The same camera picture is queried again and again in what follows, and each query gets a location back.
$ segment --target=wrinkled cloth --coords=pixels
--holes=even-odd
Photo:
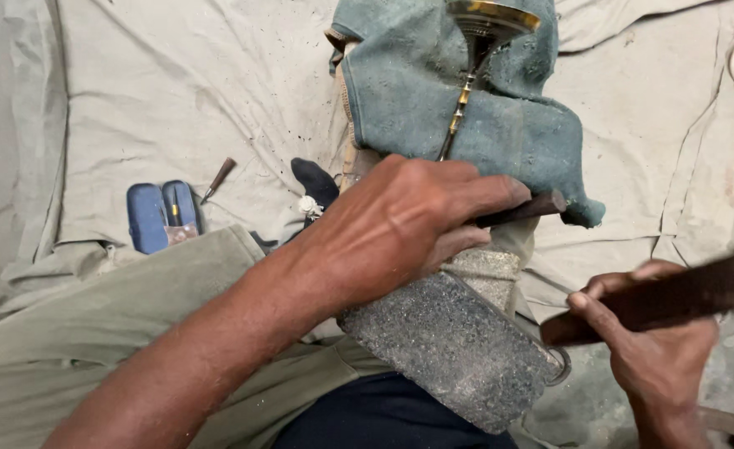
[[[54,293],[2,320],[0,448],[42,446],[103,378],[262,257],[247,231],[235,225]],[[281,429],[321,395],[388,371],[389,365],[347,337],[295,343],[229,395],[190,447],[271,447]]]
[[[729,250],[733,46],[728,0],[636,22],[559,58],[544,93],[581,117],[586,188],[608,209],[597,229],[541,219],[520,281],[537,321],[566,311],[567,294],[602,272],[651,257],[696,266]]]
[[[583,190],[580,119],[542,97],[558,53],[552,1],[506,2],[539,16],[532,35],[518,37],[484,63],[451,159],[469,160],[483,175],[505,173],[533,194],[559,189],[565,223],[592,228],[605,207]],[[339,62],[357,148],[435,159],[448,132],[467,69],[467,47],[440,0],[376,3],[341,0],[330,40]]]
[[[602,227],[591,231],[542,220],[535,255],[532,238],[517,239],[524,245],[515,253],[523,260],[534,256],[531,270],[522,274],[522,287],[534,308],[546,303],[544,308],[562,310],[565,290],[581,287],[601,271],[629,269],[652,254],[656,239],[669,240],[660,236],[658,219],[652,219],[662,214],[658,197],[647,198],[650,190],[668,189],[675,154],[681,154],[681,175],[675,179],[684,187],[670,189],[672,197],[680,199],[682,193],[693,204],[691,210],[697,210],[708,194],[701,189],[708,175],[692,180],[693,155],[704,126],[698,122],[692,128],[685,151],[681,134],[689,136],[692,121],[704,110],[703,123],[719,121],[715,129],[723,128],[725,120],[734,122],[728,109],[715,112],[709,107],[716,96],[714,75],[703,69],[714,66],[719,73],[729,37],[714,30],[720,19],[726,21],[726,30],[730,25],[727,16],[697,11],[734,9],[729,6],[734,0],[648,19],[607,40],[641,16],[698,3],[555,3],[561,50],[597,47],[562,55],[544,95],[581,118],[584,182],[593,197],[606,203],[608,214]],[[188,0],[176,5],[77,0],[60,2],[57,8],[53,0],[7,2],[16,82],[13,110],[22,158],[17,195],[31,209],[22,212],[27,230],[19,258],[0,280],[0,316],[42,301],[48,289],[90,281],[142,258],[131,248],[123,195],[136,182],[179,178],[203,192],[225,157],[232,156],[238,168],[201,209],[206,229],[242,223],[268,240],[300,229],[302,214],[292,207],[302,188],[287,178],[289,161],[315,160],[335,175],[342,166],[337,152],[348,137],[340,86],[326,76],[330,44],[322,34],[336,5],[335,0]],[[703,25],[677,19],[681,25],[675,28],[671,20],[683,14],[701,18]],[[669,44],[656,42],[661,35],[642,39],[641,30],[646,37],[659,28]],[[723,38],[719,46],[717,35]],[[624,50],[636,53],[630,57]],[[613,63],[597,63],[608,56]],[[661,89],[665,82],[669,85]],[[734,101],[734,92],[721,90],[719,98],[725,97]],[[238,115],[225,105],[218,108],[221,98]],[[601,109],[601,104],[612,108]],[[455,97],[443,113],[454,105]],[[663,113],[652,113],[665,106],[669,109]],[[621,115],[610,123],[615,114]],[[240,137],[238,129],[252,130],[254,136]],[[706,155],[734,155],[717,151],[728,142],[701,140]],[[599,151],[599,144],[607,150]],[[652,151],[640,158],[641,148]],[[701,164],[700,172],[715,179],[708,190],[729,190],[734,197],[734,164],[728,175],[717,162]],[[640,204],[646,205],[643,212]],[[707,217],[720,221],[722,232],[704,235],[717,241],[701,254],[724,247],[729,212],[682,212],[681,201],[670,202],[669,215],[682,219],[682,229],[695,223],[689,234],[670,232],[682,252],[694,247],[691,235],[698,234],[696,224]],[[282,231],[286,224],[296,227]],[[492,234],[493,241],[508,249],[504,237]],[[573,243],[585,245],[568,246]],[[602,250],[594,250],[595,245]]]

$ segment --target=gray fabric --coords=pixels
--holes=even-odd
[[[559,189],[568,202],[563,221],[592,228],[605,206],[583,190],[580,120],[542,97],[558,53],[553,3],[507,4],[538,15],[542,25],[492,56],[484,91],[470,95],[451,158],[472,161],[484,175],[512,175],[533,193]],[[339,49],[361,41],[341,62],[355,144],[433,159],[461,91],[459,72],[467,68],[464,38],[443,2],[342,0],[332,28]]]
[[[39,447],[120,362],[261,257],[242,227],[222,229],[2,320],[0,448]],[[320,395],[389,370],[351,339],[294,344],[233,393],[191,447],[268,447]]]

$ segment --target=teal cloth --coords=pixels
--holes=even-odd
[[[605,206],[586,196],[582,127],[569,108],[542,97],[558,54],[552,0],[506,0],[541,26],[492,54],[473,90],[451,159],[482,174],[505,173],[533,192],[559,189],[562,220],[591,228]],[[467,69],[467,45],[442,0],[340,0],[329,38],[337,49],[356,143],[379,153],[434,159]],[[360,42],[342,57],[347,42]]]

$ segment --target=white cloth sheet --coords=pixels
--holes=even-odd
[[[733,43],[728,0],[641,20],[559,58],[545,94],[581,117],[586,191],[607,213],[589,230],[541,220],[520,282],[537,321],[566,310],[567,293],[599,273],[628,271],[650,257],[691,266],[727,250]]]
[[[687,257],[697,222],[681,213],[681,201],[699,213],[699,198],[716,198],[705,179],[727,182],[734,195],[734,146],[720,154],[700,145],[711,128],[729,123],[734,130],[734,90],[721,76],[734,38],[734,0],[628,27],[641,16],[697,3],[556,2],[562,50],[584,51],[559,59],[545,93],[581,117],[586,188],[609,212],[590,231],[542,220],[521,285],[537,318],[590,275],[646,259],[666,235],[664,210],[674,224],[667,236],[674,244],[664,251],[679,247]],[[21,260],[0,283],[0,314],[142,257],[128,235],[126,189],[182,179],[203,192],[225,157],[238,166],[202,207],[205,230],[240,223],[267,239],[285,236],[302,219],[292,210],[302,188],[291,158],[315,160],[332,174],[342,167],[346,118],[322,34],[335,6],[9,2],[15,113],[19,140],[28,143],[22,158],[33,210]],[[729,173],[719,174],[713,154],[730,159]],[[709,174],[695,182],[694,168]],[[713,208],[701,212],[722,228],[730,221]],[[720,249],[721,240],[714,236],[697,253]]]

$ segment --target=wooden handle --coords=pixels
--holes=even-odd
[[[552,215],[554,213],[562,213],[567,209],[567,201],[558,190],[551,190],[537,195],[530,201],[526,201],[511,210],[484,215],[475,220],[475,225],[479,228],[489,228],[492,226],[502,225],[503,223],[511,223],[516,220],[525,218],[541,217],[542,215]]]
[[[228,173],[232,171],[234,166],[237,165],[236,162],[234,162],[234,159],[232,158],[226,158],[226,161],[222,163],[222,167],[220,167],[220,171],[218,172],[218,176],[214,177],[214,180],[212,181],[212,184],[209,185],[209,189],[211,190],[217,190],[217,188],[222,183],[222,180],[226,179],[228,176]]]
[[[661,281],[648,281],[601,299],[633,332],[668,328],[734,309],[734,256]],[[591,326],[570,312],[542,323],[542,342],[570,346],[602,341]]]

